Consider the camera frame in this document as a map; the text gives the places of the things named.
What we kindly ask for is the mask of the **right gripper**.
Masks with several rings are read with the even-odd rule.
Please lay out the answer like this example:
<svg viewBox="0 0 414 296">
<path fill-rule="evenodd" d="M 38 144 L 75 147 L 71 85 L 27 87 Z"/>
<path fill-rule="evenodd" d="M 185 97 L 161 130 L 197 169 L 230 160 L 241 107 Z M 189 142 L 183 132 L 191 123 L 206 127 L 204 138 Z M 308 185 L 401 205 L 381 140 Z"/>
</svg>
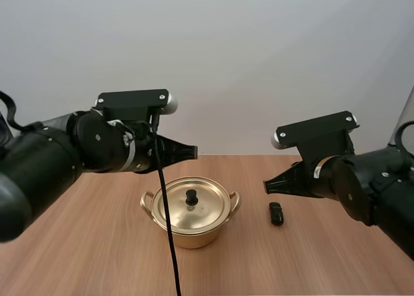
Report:
<svg viewBox="0 0 414 296">
<path fill-rule="evenodd" d="M 314 184 L 307 172 L 304 162 L 300 162 L 298 164 L 298 182 L 300 187 L 300 196 L 318 197 L 318 195 L 314 192 Z"/>
</svg>

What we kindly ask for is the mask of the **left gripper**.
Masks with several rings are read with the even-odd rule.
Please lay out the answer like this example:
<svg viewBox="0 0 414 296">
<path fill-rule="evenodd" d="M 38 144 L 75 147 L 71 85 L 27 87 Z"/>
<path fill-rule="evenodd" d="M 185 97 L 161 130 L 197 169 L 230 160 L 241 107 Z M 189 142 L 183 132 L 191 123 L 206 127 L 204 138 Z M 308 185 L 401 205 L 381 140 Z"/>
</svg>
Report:
<svg viewBox="0 0 414 296">
<path fill-rule="evenodd" d="M 133 172 L 137 174 L 148 174 L 158 169 L 156 153 L 158 153 L 161 168 L 165 168 L 166 139 L 158 135 L 156 140 L 151 138 L 134 139 L 135 155 L 133 158 Z"/>
</svg>

